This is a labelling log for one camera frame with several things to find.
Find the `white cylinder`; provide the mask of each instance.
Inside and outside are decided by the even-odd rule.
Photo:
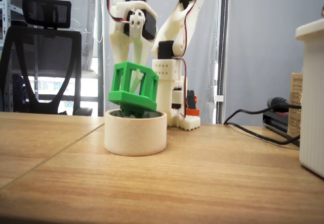
[[[305,42],[300,161],[324,177],[324,19],[299,27],[296,37]]]
[[[105,147],[116,155],[148,156],[163,151],[167,146],[167,115],[147,119],[105,115]]]

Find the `office chair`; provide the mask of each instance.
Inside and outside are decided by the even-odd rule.
[[[4,98],[6,77],[11,59],[12,68],[20,68],[23,77],[29,101],[26,109],[28,113],[59,114],[59,104],[70,79],[74,76],[73,115],[91,116],[91,108],[80,108],[82,36],[78,31],[58,30],[58,28],[70,27],[71,2],[23,0],[22,10],[28,24],[42,26],[43,28],[14,25],[8,28],[0,60],[0,91],[2,92],[2,98]],[[48,71],[49,77],[65,77],[57,94],[52,96],[54,98],[49,103],[37,100],[29,81],[28,72],[35,71],[36,67],[39,71]],[[3,105],[3,110],[9,111],[9,108],[5,108]],[[17,103],[16,106],[13,105],[13,111],[20,111]]]

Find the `white box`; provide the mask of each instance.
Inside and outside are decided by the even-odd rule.
[[[305,42],[300,162],[324,177],[324,19],[299,27]]]

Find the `wooden tabletop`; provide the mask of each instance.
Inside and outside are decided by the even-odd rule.
[[[0,113],[0,190],[103,123],[94,117]]]
[[[165,151],[137,158],[108,153],[101,127],[3,189],[0,215],[30,223],[323,224],[324,181],[301,167],[295,146],[229,126],[169,129]]]

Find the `black power cable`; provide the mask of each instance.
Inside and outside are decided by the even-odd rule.
[[[260,134],[257,134],[251,130],[248,130],[244,127],[242,127],[241,125],[238,125],[236,123],[229,123],[228,121],[233,118],[236,114],[238,113],[245,113],[245,114],[251,114],[251,115],[256,115],[256,114],[262,114],[262,113],[265,113],[266,111],[271,111],[271,110],[274,110],[276,108],[279,108],[279,107],[285,107],[285,108],[292,108],[292,109],[302,109],[301,106],[297,106],[297,105],[291,105],[291,104],[277,104],[275,106],[272,106],[272,107],[269,107],[269,108],[266,108],[264,110],[260,110],[260,111],[247,111],[247,110],[244,110],[244,109],[239,109],[237,110],[236,112],[234,112],[231,116],[229,116],[225,122],[224,122],[224,125],[233,125],[237,128],[239,128],[240,130],[243,130],[244,132],[247,132],[249,134],[252,134],[254,135],[255,137],[258,137],[260,139],[263,139],[263,140],[267,140],[269,142],[272,142],[272,143],[275,143],[275,144],[279,144],[279,145],[286,145],[286,144],[289,144],[295,140],[298,140],[300,139],[300,135],[295,137],[295,138],[292,138],[290,140],[287,140],[287,141],[279,141],[279,140],[275,140],[275,139],[272,139],[272,138],[269,138],[269,137],[265,137],[265,136],[262,136]]]

